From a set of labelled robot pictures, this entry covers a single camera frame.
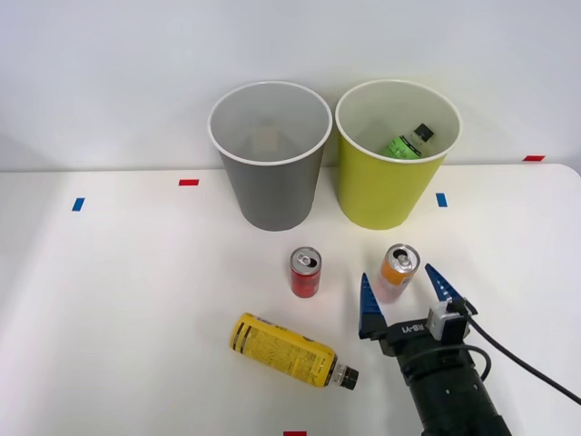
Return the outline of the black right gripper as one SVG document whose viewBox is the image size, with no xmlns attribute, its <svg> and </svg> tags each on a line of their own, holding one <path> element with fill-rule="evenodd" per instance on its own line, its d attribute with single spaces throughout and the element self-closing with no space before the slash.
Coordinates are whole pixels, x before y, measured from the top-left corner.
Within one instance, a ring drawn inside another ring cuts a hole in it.
<svg viewBox="0 0 581 436">
<path fill-rule="evenodd" d="M 447 312 L 472 317 L 476 307 L 464 298 L 430 263 L 425 265 L 439 302 Z M 446 322 L 440 339 L 428 329 L 428 320 L 399 322 L 388 327 L 375 298 L 369 278 L 363 273 L 359 288 L 359 338 L 379 340 L 383 353 L 395 357 L 405 380 L 421 380 L 429 375 L 458 368 L 473 369 L 469 351 L 462 351 L 466 321 Z"/>
</svg>

